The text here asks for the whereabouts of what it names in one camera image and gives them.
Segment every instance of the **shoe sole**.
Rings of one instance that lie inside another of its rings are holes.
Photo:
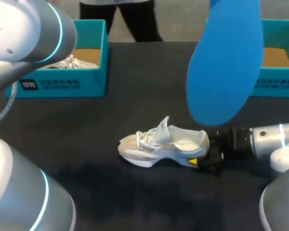
[[[139,160],[133,160],[133,159],[127,158],[124,155],[122,155],[121,153],[119,153],[119,154],[124,159],[126,159],[128,162],[132,163],[133,165],[140,166],[140,167],[152,167],[155,163],[157,163],[158,161],[164,159],[164,158],[160,158],[160,159],[154,159],[154,160],[151,160],[151,161],[139,161]],[[186,167],[196,167],[196,166],[191,165],[191,164],[188,163],[188,160],[190,158],[187,159],[187,158],[168,157],[168,159],[174,160],[174,161],[178,162],[180,165],[183,165],[183,166],[186,166]]]

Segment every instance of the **metal bolt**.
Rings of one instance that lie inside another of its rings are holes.
[[[260,136],[265,136],[266,135],[266,131],[261,131],[259,134],[260,134]]]

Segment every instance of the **black pants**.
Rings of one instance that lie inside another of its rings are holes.
[[[163,40],[158,33],[154,0],[118,5],[87,5],[80,3],[80,19],[106,20],[107,33],[109,34],[117,7],[120,9],[123,19],[136,42]]]

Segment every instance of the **yellow tag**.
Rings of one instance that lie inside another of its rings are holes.
[[[198,167],[198,165],[197,165],[197,159],[190,159],[190,160],[188,160],[188,163],[190,163],[191,165],[194,165],[194,166]]]

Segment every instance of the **teal box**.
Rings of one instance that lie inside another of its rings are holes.
[[[289,59],[289,20],[263,19],[262,25],[264,47],[283,48]],[[289,67],[262,67],[251,96],[289,97]]]
[[[16,98],[101,97],[105,94],[108,37],[104,20],[75,20],[77,49],[100,49],[97,69],[38,69],[17,83]],[[23,85],[35,86],[26,88]],[[12,87],[5,90],[10,97]]]

